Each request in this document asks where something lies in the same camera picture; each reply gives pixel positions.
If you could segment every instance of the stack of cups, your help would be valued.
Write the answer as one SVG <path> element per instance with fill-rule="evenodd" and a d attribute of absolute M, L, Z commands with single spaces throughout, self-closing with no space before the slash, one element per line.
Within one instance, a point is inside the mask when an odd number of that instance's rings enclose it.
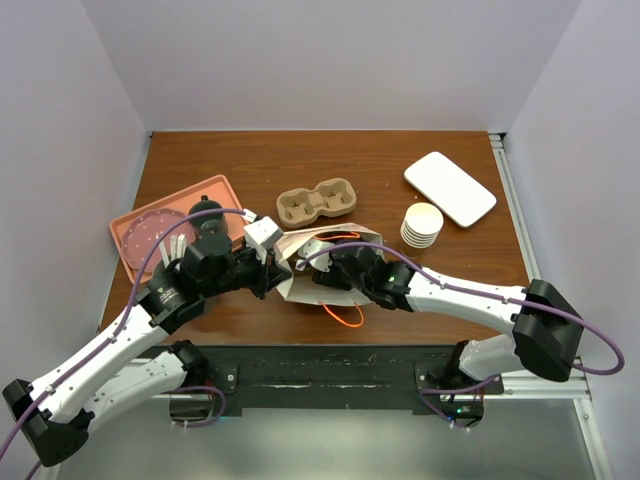
<path fill-rule="evenodd" d="M 422 250 L 433 245 L 444 224 L 442 212 L 429 203 L 416 203 L 407 209 L 400 228 L 402 253 L 418 258 Z"/>

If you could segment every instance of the purple cable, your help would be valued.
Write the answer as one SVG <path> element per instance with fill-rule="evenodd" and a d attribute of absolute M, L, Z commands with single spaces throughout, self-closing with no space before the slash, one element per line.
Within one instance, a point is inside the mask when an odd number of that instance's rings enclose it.
<path fill-rule="evenodd" d="M 449 290 L 453 290 L 455 292 L 460 292 L 460 293 L 465 293 L 465 294 L 468 294 L 468 295 L 475 295 L 477 297 L 490 298 L 492 300 L 497 300 L 497 301 L 500 301 L 500 302 L 505 300 L 502 295 L 498 295 L 496 293 L 483 292 L 481 290 L 475 290 L 475 289 L 466 288 L 466 287 L 458 287 L 456 285 L 450 285 L 450 284 L 448 284 L 446 282 L 443 285 L 443 282 L 441 282 L 440 279 L 438 279 L 437 277 L 434 277 L 433 275 L 430 275 L 429 273 L 425 272 L 422 269 L 422 267 L 420 267 L 419 265 L 417 265 L 414 262 L 412 262 L 411 260 L 409 260 L 407 257 L 402 255 L 400 252 L 397 252 L 393 248 L 389 248 L 389 247 L 387 247 L 385 245 L 377 245 L 375 243 L 349 242 L 349 243 L 342 243 L 340 245 L 333 245 L 331 247 L 325 248 L 324 250 L 320 250 L 319 252 L 316 252 L 316 253 L 314 253 L 312 255 L 309 255 L 306 259 L 304 259 L 304 261 L 302 262 L 302 265 L 306 265 L 307 263 L 309 263 L 314 258 L 317 258 L 320 255 L 323 255 L 325 253 L 333 252 L 334 250 L 340 250 L 340 249 L 343 249 L 343 248 L 351 248 L 351 247 L 371 247 L 371 248 L 374 248 L 374 249 L 384 250 L 385 252 L 388 252 L 388 253 L 396 256 L 399 260 L 401 260 L 402 262 L 406 263 L 409 267 L 411 267 L 411 269 L 413 269 L 416 272 L 418 272 L 420 275 L 425 277 L 427 280 L 435 283 L 436 285 L 444 286 L 444 288 L 447 288 Z M 583 319 L 581 319 L 580 317 L 578 317 L 576 315 L 572 315 L 571 313 L 565 312 L 564 310 L 560 310 L 559 308 L 554 308 L 554 307 L 549 307 L 547 305 L 543 305 L 542 303 L 531 302 L 529 300 L 518 300 L 517 298 L 507 298 L 506 301 L 509 302 L 509 303 L 513 303 L 514 305 L 520 305 L 521 307 L 528 307 L 528 308 L 533 308 L 533 309 L 536 309 L 536 310 L 541 310 L 543 312 L 551 313 L 552 315 L 557 315 L 557 316 L 562 317 L 562 318 L 564 318 L 566 320 L 569 320 L 570 322 L 577 323 L 582 328 L 584 328 L 586 330 L 589 330 L 591 333 L 593 333 L 594 335 L 599 337 L 601 340 L 603 340 L 607 345 L 609 345 L 609 347 L 611 347 L 611 350 L 613 350 L 613 353 L 615 353 L 615 355 L 616 355 L 616 357 L 618 359 L 618 363 L 616 364 L 615 367 L 608 368 L 608 369 L 605 369 L 605 370 L 589 368 L 589 367 L 585 367 L 585 366 L 583 366 L 581 364 L 574 363 L 573 364 L 573 368 L 575 368 L 576 370 L 581 370 L 583 372 L 591 373 L 593 375 L 613 375 L 615 373 L 618 373 L 620 370 L 622 370 L 624 368 L 625 360 L 624 360 L 624 354 L 622 353 L 622 350 L 606 333 L 604 333 L 598 327 L 585 322 Z"/>
<path fill-rule="evenodd" d="M 176 388 L 175 390 L 171 390 L 170 392 L 167 392 L 167 393 L 182 393 L 182 392 L 194 392 L 194 391 L 204 391 L 204 392 L 215 393 L 216 395 L 218 395 L 220 397 L 222 405 L 220 406 L 220 410 L 218 411 L 218 413 L 216 413 L 216 415 L 214 417 L 207 418 L 206 420 L 204 420 L 202 422 L 187 423 L 186 428 L 206 427 L 206 426 L 211 425 L 212 423 L 216 423 L 218 420 L 220 420 L 220 417 L 222 416 L 222 414 L 224 413 L 224 411 L 227 408 L 227 398 L 224 396 L 224 393 L 222 393 L 222 391 L 217 389 L 216 387 L 209 387 L 209 386 L 204 386 L 204 385 L 200 386 L 200 387 L 180 387 L 180 388 Z"/>
<path fill-rule="evenodd" d="M 40 460 L 38 460 L 36 464 L 31 468 L 31 470 L 29 470 L 29 473 L 27 473 L 27 476 L 24 477 L 24 480 L 31 480 L 41 465 L 42 463 L 40 462 Z"/>
<path fill-rule="evenodd" d="M 160 237 L 153 244 L 153 246 L 149 250 L 149 254 L 144 259 L 144 262 L 142 262 L 142 265 L 140 266 L 140 269 L 138 270 L 138 274 L 136 275 L 135 281 L 133 282 L 133 286 L 131 287 L 131 293 L 129 294 L 129 300 L 127 301 L 127 305 L 126 305 L 126 307 L 124 309 L 124 314 L 122 316 L 122 320 L 120 321 L 120 323 L 116 326 L 116 328 L 113 331 L 113 336 L 114 337 L 117 337 L 118 334 L 120 334 L 122 329 L 127 324 L 127 319 L 129 318 L 129 314 L 131 313 L 131 309 L 133 308 L 133 304 L 135 303 L 136 294 L 138 293 L 138 288 L 140 287 L 140 282 L 142 281 L 142 275 L 144 274 L 144 269 L 147 267 L 147 264 L 149 263 L 149 260 L 151 260 L 151 255 L 153 254 L 153 252 L 156 251 L 156 248 L 158 248 L 158 246 L 160 245 L 162 240 L 164 240 L 167 237 L 167 235 L 169 235 L 169 233 L 171 233 L 171 231 L 173 231 L 177 226 L 182 225 L 183 223 L 188 222 L 189 220 L 193 220 L 194 218 L 203 217 L 203 216 L 211 215 L 211 214 L 214 214 L 214 213 L 234 213 L 234 214 L 238 214 L 238 215 L 244 215 L 245 214 L 245 212 L 243 210 L 238 210 L 238 209 L 235 209 L 235 208 L 212 208 L 212 209 L 209 209 L 209 210 L 202 210 L 200 212 L 196 212 L 196 213 L 192 213 L 191 215 L 187 215 L 186 217 L 181 218 L 176 223 L 174 223 L 173 225 L 168 227 L 167 230 L 165 230 L 164 233 L 162 235 L 160 235 Z M 67 370 L 65 373 L 63 373 L 60 377 L 58 377 L 56 380 L 54 380 L 51 383 L 51 386 L 54 389 L 58 388 L 69 377 L 71 377 L 71 375 L 76 373 L 78 370 L 80 370 L 82 367 L 84 367 L 87 363 L 89 363 L 93 358 L 95 358 L 95 356 L 98 355 L 102 350 L 107 348 L 107 345 L 109 345 L 110 343 L 111 343 L 111 340 L 109 340 L 109 339 L 107 339 L 104 342 L 102 342 L 91 353 L 87 354 L 86 357 L 84 357 L 82 360 L 80 360 L 78 363 L 76 363 L 74 366 L 72 366 L 69 370 Z M 27 418 L 29 418 L 29 415 L 31 415 L 33 413 L 33 411 L 36 408 L 38 408 L 38 406 L 44 401 L 44 399 L 47 397 L 47 395 L 48 395 L 48 392 L 43 392 L 38 398 L 36 398 L 31 403 L 31 405 L 29 405 L 27 407 L 27 409 L 24 411 L 24 413 L 16 421 L 15 425 L 13 426 L 11 431 L 9 432 L 9 435 L 7 435 L 7 438 L 5 438 L 4 442 L 2 442 L 2 446 L 0 446 L 0 460 L 2 460 L 4 455 L 7 453 L 7 450 L 9 449 L 9 445 L 11 445 L 11 442 L 13 442 L 13 439 L 16 437 L 16 435 L 18 434 L 18 432 L 20 431 L 20 429 L 22 428 L 22 426 L 26 422 Z"/>
<path fill-rule="evenodd" d="M 450 419 L 449 417 L 447 417 L 445 415 L 445 413 L 442 410 L 439 410 L 438 408 L 436 408 L 433 405 L 433 403 L 431 403 L 429 400 L 427 400 L 425 395 L 432 395 L 432 394 L 433 395 L 462 395 L 463 393 L 471 393 L 471 392 L 475 392 L 476 390 L 480 390 L 483 387 L 486 387 L 487 385 L 489 385 L 490 383 L 492 383 L 493 381 L 495 381 L 499 377 L 500 377 L 500 375 L 494 375 L 492 377 L 489 377 L 489 378 L 481 381 L 477 385 L 473 385 L 471 387 L 466 387 L 466 388 L 458 388 L 456 390 L 438 390 L 438 389 L 435 389 L 435 388 L 426 388 L 424 390 L 420 390 L 420 398 L 422 399 L 424 404 L 431 409 L 431 411 L 433 413 L 438 415 L 445 422 L 451 422 L 454 427 L 464 428 L 464 425 L 456 422 L 455 420 Z"/>

